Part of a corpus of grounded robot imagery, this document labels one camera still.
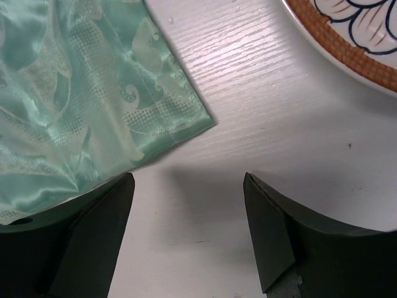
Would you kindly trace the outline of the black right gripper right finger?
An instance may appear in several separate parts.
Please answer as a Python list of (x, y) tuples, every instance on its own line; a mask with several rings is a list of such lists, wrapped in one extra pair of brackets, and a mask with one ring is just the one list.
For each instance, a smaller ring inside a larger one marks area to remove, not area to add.
[(246, 173), (243, 189), (267, 297), (396, 296), (396, 232), (327, 217), (251, 173)]

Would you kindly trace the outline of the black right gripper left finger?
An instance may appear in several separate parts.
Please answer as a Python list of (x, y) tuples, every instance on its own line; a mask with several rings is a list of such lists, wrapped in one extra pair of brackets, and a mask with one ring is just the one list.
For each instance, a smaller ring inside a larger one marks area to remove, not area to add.
[(1, 226), (1, 297), (107, 297), (133, 202), (122, 174)]

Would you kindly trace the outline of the mint green satin cloth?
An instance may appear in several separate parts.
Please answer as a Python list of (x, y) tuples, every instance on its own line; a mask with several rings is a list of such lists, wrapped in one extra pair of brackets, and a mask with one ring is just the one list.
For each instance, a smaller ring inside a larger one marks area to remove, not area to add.
[(214, 124), (144, 1), (1, 2), (1, 223)]

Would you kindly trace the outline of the floral plate with orange rim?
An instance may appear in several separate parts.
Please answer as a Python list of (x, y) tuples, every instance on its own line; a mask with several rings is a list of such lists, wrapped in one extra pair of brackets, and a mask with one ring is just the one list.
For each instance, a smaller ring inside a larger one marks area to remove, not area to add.
[(396, 95), (396, 1), (283, 1), (283, 6), (331, 63)]

